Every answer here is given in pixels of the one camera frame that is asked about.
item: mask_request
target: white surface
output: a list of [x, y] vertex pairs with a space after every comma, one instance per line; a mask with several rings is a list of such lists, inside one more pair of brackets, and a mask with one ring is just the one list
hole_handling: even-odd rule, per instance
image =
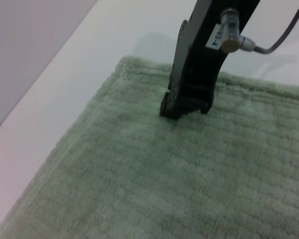
[[0, 0], [0, 123], [96, 0]]
[[[96, 3], [0, 128], [0, 221], [121, 57], [173, 61], [179, 27], [195, 3]], [[271, 45], [298, 6], [299, 0], [263, 0], [243, 34], [262, 46]], [[238, 52], [222, 70], [299, 84], [299, 24], [272, 56]]]

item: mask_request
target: textured terry cloth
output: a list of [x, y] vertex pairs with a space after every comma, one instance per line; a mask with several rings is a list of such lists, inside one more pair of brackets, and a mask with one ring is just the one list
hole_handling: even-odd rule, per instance
[[223, 73], [209, 114], [173, 121], [170, 71], [123, 58], [0, 239], [299, 239], [299, 87]]

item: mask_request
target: gray cable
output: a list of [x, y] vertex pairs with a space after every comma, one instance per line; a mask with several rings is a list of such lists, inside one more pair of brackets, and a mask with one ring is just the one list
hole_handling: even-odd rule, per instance
[[287, 29], [285, 30], [285, 32], [282, 34], [282, 36], [278, 39], [278, 41], [269, 49], [264, 49], [260, 46], [255, 46], [254, 51], [261, 53], [261, 54], [270, 54], [272, 52], [274, 52], [283, 42], [284, 40], [287, 38], [287, 36], [290, 34], [290, 32], [292, 31], [292, 29], [294, 28], [295, 24], [297, 23], [297, 21], [299, 20], [299, 9], [296, 12], [294, 18], [292, 19], [291, 23], [289, 24], [289, 26], [287, 27]]

